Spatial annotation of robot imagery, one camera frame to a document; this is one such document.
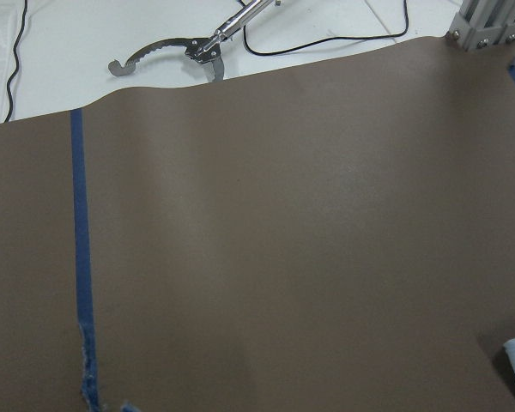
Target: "white table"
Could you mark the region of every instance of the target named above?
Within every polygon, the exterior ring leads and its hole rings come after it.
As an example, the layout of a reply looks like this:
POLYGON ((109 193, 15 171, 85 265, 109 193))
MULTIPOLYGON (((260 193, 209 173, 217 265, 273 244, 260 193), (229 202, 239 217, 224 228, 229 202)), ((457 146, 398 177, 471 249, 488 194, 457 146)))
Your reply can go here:
MULTIPOLYGON (((222 46, 226 79, 328 58, 368 52, 421 36, 441 36, 461 0, 408 0, 409 32, 400 39, 336 41, 285 56, 249 54, 242 33, 222 46)), ((0 0, 0 122, 8 110, 5 81, 14 68, 11 47, 19 29, 22 0, 0 0)), ((183 50, 155 52, 136 72, 113 77, 108 63, 170 37, 207 37, 239 9, 235 0, 29 0, 19 46, 21 71, 13 83, 12 119, 69 110, 120 88, 186 87, 207 82, 206 70, 183 50)), ((260 51, 287 48, 333 35, 376 35, 403 30, 403 0, 282 0, 248 25, 260 51)))

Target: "brown surface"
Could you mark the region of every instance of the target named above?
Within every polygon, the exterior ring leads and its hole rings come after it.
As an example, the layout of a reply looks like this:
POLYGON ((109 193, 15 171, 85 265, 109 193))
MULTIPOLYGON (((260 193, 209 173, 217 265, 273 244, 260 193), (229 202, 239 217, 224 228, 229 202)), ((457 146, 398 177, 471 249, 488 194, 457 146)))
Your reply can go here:
POLYGON ((0 412, 84 410, 68 113, 0 125, 0 412))

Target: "black cable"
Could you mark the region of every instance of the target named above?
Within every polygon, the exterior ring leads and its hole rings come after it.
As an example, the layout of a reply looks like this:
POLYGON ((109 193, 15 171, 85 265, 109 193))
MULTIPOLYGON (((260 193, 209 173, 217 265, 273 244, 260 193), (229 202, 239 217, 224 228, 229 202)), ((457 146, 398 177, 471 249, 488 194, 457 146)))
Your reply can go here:
POLYGON ((14 43, 15 70, 9 77, 8 82, 6 83, 6 90, 8 92, 8 100, 9 100, 9 110, 8 110, 8 116, 6 116, 4 123, 9 122, 9 119, 11 118, 11 114, 14 111, 14 98, 11 95, 11 82, 14 80, 15 76, 19 72, 19 56, 17 55, 17 46, 19 45, 19 41, 21 40, 21 36, 23 35, 23 31, 25 30, 25 17, 27 16, 27 9, 28 9, 28 0, 25 0, 23 14, 21 15, 21 28, 19 29, 19 33, 17 34, 17 39, 15 39, 15 43, 14 43))
MULTIPOLYGON (((244 2, 242 0, 237 0, 239 4, 245 7, 244 2)), ((396 37, 402 37, 409 31, 409 8, 407 4, 407 0, 403 0, 404 7, 404 30, 400 33, 394 34, 383 34, 380 36, 336 36, 336 37, 327 37, 325 39, 312 41, 311 43, 305 43, 304 45, 297 45, 296 47, 291 47, 285 50, 279 51, 255 51, 248 44, 248 32, 246 31, 246 26, 244 26, 243 34, 244 34, 244 47, 248 52, 254 54, 256 56, 277 56, 279 54, 296 52, 301 49, 305 49, 307 47, 311 47, 312 45, 318 45, 320 43, 325 43, 327 41, 332 40, 380 40, 380 39, 395 39, 396 37)))

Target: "brown paper sheet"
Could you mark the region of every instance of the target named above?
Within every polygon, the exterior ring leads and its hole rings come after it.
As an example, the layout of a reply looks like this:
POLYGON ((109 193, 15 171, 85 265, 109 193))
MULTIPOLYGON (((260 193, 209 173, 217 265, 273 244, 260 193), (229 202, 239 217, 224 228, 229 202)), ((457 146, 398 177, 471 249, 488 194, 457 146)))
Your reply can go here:
MULTIPOLYGON (((83 110, 100 397, 515 410, 515 45, 83 110)), ((0 126, 0 411, 84 410, 68 114, 0 126)))

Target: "screw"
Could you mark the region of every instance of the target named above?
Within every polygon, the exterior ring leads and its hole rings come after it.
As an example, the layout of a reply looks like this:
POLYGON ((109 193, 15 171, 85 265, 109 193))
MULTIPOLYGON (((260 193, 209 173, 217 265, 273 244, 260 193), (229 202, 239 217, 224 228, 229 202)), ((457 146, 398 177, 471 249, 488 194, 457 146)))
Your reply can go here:
POLYGON ((512 43, 513 41, 515 41, 515 34, 507 36, 506 43, 512 43))
POLYGON ((489 42, 489 40, 488 40, 488 39, 481 40, 481 41, 477 44, 477 49, 482 49, 482 48, 486 47, 486 46, 488 45, 488 42, 489 42))

